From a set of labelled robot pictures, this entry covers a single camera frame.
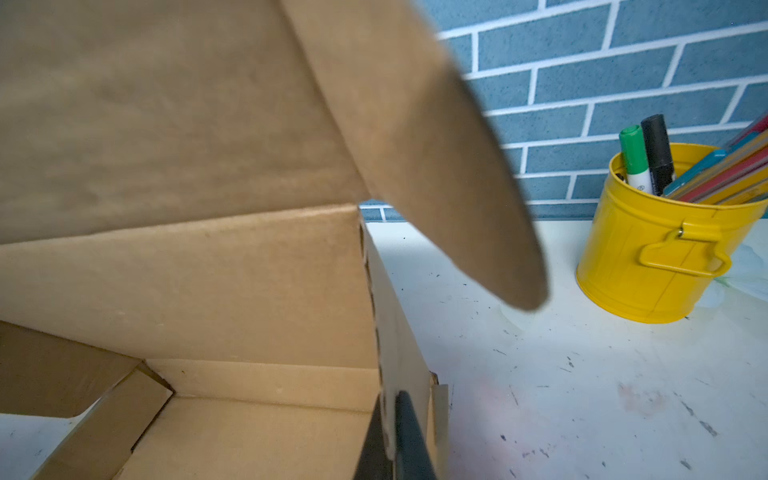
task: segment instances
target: black object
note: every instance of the black object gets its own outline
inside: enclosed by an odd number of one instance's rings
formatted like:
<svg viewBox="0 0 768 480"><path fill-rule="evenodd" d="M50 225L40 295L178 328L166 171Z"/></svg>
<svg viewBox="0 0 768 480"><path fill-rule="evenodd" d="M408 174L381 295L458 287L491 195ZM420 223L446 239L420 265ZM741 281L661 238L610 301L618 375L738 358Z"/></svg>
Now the black object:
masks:
<svg viewBox="0 0 768 480"><path fill-rule="evenodd" d="M422 430L413 410L411 396L402 390L395 400L397 480L437 480L429 461ZM392 480L392 462L386 456L379 399L371 415L366 441L362 446L353 480Z"/></svg>
<svg viewBox="0 0 768 480"><path fill-rule="evenodd" d="M368 424L368 433L362 444L353 480L392 480L392 462L386 458L379 397L376 397L376 405L373 407L373 415Z"/></svg>
<svg viewBox="0 0 768 480"><path fill-rule="evenodd" d="M642 122L645 153L648 156L650 179L654 185L654 195L664 193L664 188L675 180L674 163L667 125L662 114L651 115Z"/></svg>

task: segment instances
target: yellow pen holder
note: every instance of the yellow pen holder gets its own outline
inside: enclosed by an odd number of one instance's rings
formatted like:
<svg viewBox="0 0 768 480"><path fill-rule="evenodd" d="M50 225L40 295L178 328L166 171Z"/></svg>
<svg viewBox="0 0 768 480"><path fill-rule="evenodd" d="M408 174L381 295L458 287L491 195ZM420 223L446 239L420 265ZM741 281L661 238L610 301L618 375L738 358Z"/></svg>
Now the yellow pen holder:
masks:
<svg viewBox="0 0 768 480"><path fill-rule="evenodd" d="M672 144L680 176L715 147ZM642 323L684 318L716 276L730 268L730 254L763 216L768 200L720 206L688 204L641 192L625 177L621 154L594 215L576 269L579 287L608 312Z"/></svg>

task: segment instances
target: bucket handle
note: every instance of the bucket handle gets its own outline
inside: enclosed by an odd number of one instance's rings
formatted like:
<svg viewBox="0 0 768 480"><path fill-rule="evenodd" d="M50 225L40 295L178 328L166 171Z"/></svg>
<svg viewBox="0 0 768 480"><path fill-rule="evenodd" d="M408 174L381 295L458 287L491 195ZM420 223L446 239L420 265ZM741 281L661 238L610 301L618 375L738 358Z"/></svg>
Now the bucket handle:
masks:
<svg viewBox="0 0 768 480"><path fill-rule="evenodd" d="M716 270L692 270L689 268L683 268L681 266L666 265L664 263L657 263L648 259L649 252L657 250L670 243L674 242L678 238L682 240L693 240L697 242L711 242L714 243L713 253L715 258L719 259L721 265ZM686 275L702 276L705 278L714 278L715 276L724 275L730 269L731 261L727 253L723 252L720 248L720 228L715 226L707 226L690 222L683 222L683 225L677 229L672 230L667 234L664 241L658 243L650 243L640 250L640 256L638 260L644 266L651 268L660 268L662 270L669 270L675 273L685 273Z"/></svg>

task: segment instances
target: red pencil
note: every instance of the red pencil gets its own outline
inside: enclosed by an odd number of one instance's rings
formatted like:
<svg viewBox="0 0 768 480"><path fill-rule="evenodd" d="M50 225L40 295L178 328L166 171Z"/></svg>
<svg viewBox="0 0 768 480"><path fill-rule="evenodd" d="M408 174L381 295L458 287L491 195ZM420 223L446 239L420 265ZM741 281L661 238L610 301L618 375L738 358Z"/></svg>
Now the red pencil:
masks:
<svg viewBox="0 0 768 480"><path fill-rule="evenodd" d="M685 195L677 198L676 200L681 202L696 203L696 200L699 200L699 198L703 197L709 192L743 177L752 170L762 167L766 163L768 163L768 147L764 147L762 150L758 151L751 157L742 162L739 162L736 165L733 165L728 170L725 170L722 174L704 182L703 184L694 188L690 192L685 193Z"/></svg>
<svg viewBox="0 0 768 480"><path fill-rule="evenodd" d="M765 130L768 130L768 111L764 114L760 115L757 120L752 122L749 127L743 129L738 134L736 134L736 137L733 137L728 141L723 148L725 150L728 150L733 145L739 143L744 137L751 134L752 132L761 133Z"/></svg>

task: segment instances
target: cardboard flap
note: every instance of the cardboard flap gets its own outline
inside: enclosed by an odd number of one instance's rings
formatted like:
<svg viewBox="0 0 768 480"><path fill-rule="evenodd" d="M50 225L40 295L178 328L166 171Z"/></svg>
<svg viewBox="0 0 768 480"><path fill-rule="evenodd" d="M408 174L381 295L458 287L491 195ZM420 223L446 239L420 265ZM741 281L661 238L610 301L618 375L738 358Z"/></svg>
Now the cardboard flap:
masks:
<svg viewBox="0 0 768 480"><path fill-rule="evenodd" d="M276 1L0 4L0 243L357 203Z"/></svg>
<svg viewBox="0 0 768 480"><path fill-rule="evenodd" d="M371 289L371 301L376 320L376 348L379 354L381 375L382 432L387 457L395 459L397 431L395 404L397 395L405 390L410 395L416 419L427 436L429 387L432 374L427 368L419 344L402 311L384 263L376 246L363 229L363 245L366 248L366 270Z"/></svg>
<svg viewBox="0 0 768 480"><path fill-rule="evenodd" d="M82 419L33 480L114 478L170 396L170 390L134 370Z"/></svg>
<svg viewBox="0 0 768 480"><path fill-rule="evenodd" d="M369 412L173 398L119 480L347 480Z"/></svg>
<svg viewBox="0 0 768 480"><path fill-rule="evenodd" d="M545 300L541 250L478 106L407 0L283 0L374 197L512 305Z"/></svg>
<svg viewBox="0 0 768 480"><path fill-rule="evenodd" d="M142 359L375 368L359 229L350 204L3 245L0 319Z"/></svg>
<svg viewBox="0 0 768 480"><path fill-rule="evenodd" d="M0 322L0 412L80 415L139 362Z"/></svg>

